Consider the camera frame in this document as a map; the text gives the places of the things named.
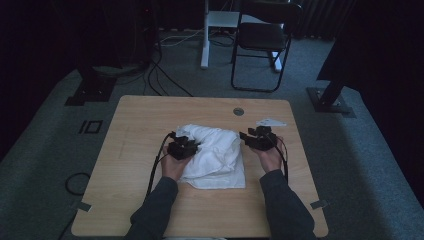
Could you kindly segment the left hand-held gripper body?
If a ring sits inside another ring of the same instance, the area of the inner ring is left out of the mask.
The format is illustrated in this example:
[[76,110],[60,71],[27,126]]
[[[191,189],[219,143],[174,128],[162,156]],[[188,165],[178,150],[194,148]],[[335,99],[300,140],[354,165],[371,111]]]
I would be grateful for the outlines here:
[[172,142],[168,144],[167,153],[176,160],[183,160],[191,157],[189,153],[191,147],[183,146],[183,137],[184,136],[178,137],[175,132],[170,133]]

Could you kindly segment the black folding chair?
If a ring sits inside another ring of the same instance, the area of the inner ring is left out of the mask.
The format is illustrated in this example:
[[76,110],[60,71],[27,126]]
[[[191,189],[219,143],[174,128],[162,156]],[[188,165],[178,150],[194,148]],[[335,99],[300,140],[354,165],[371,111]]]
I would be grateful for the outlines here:
[[[302,6],[288,0],[243,0],[241,2],[231,57],[230,83],[234,89],[272,93],[281,86],[292,36],[300,23],[302,14]],[[277,60],[281,54],[284,54],[275,87],[258,89],[236,85],[237,58],[260,58],[260,55],[239,54],[239,48],[266,52],[272,67],[277,66]]]

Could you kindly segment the black stand base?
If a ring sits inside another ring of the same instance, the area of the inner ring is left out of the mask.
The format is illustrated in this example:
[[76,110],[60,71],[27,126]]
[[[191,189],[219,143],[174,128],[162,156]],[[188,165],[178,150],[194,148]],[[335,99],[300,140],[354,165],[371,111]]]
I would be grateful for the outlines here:
[[82,81],[66,106],[83,106],[86,102],[108,102],[117,79],[99,75],[91,66],[78,66]]
[[330,81],[326,88],[308,87],[306,91],[316,112],[355,118],[353,108],[346,104],[341,95],[343,87],[343,81]]

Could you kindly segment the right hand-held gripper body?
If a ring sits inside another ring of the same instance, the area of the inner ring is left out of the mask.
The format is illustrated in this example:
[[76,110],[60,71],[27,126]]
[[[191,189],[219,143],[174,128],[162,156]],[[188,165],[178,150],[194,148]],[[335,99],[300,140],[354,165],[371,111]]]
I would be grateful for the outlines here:
[[271,118],[265,118],[265,119],[257,121],[256,127],[257,126],[263,126],[264,131],[259,136],[253,136],[256,139],[256,143],[252,146],[252,148],[260,150],[260,151],[267,151],[273,148],[277,142],[277,136],[272,131],[272,128],[285,127],[286,123],[279,120],[271,119]]

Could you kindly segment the dark curtain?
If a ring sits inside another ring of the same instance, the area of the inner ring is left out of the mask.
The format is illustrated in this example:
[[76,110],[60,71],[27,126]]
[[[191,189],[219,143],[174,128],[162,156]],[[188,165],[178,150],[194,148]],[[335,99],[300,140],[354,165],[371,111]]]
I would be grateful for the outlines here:
[[424,207],[424,0],[356,0],[318,78],[360,93]]

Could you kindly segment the white skirt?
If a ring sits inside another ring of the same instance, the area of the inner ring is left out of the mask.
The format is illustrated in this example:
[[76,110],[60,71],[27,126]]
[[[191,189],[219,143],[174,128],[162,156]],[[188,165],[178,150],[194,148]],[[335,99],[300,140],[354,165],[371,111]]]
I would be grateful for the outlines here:
[[238,133],[188,124],[178,127],[176,136],[185,136],[198,145],[193,159],[183,171],[181,182],[202,190],[246,187],[241,139]]

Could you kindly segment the white desk frame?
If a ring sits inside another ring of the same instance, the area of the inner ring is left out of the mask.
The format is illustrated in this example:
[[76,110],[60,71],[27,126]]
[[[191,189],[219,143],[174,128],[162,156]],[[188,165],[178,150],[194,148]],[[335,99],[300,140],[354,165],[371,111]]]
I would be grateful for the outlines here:
[[203,47],[200,61],[200,68],[207,69],[209,67],[210,53],[210,29],[217,28],[236,28],[238,22],[238,12],[211,10],[210,0],[204,1],[204,26],[203,26]]

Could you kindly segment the dark equipment rack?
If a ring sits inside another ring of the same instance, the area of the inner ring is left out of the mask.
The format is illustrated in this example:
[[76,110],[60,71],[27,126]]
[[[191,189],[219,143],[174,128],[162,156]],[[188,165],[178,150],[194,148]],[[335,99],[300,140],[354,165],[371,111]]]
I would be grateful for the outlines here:
[[99,0],[99,5],[102,36],[96,63],[116,68],[149,63],[158,33],[155,0]]

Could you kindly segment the black floor tape marks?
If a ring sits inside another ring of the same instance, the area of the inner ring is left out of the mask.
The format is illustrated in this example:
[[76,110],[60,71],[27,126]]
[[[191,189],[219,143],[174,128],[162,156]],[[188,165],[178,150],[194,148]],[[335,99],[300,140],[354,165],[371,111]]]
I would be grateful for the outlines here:
[[102,120],[84,120],[79,128],[79,134],[98,134],[103,125]]

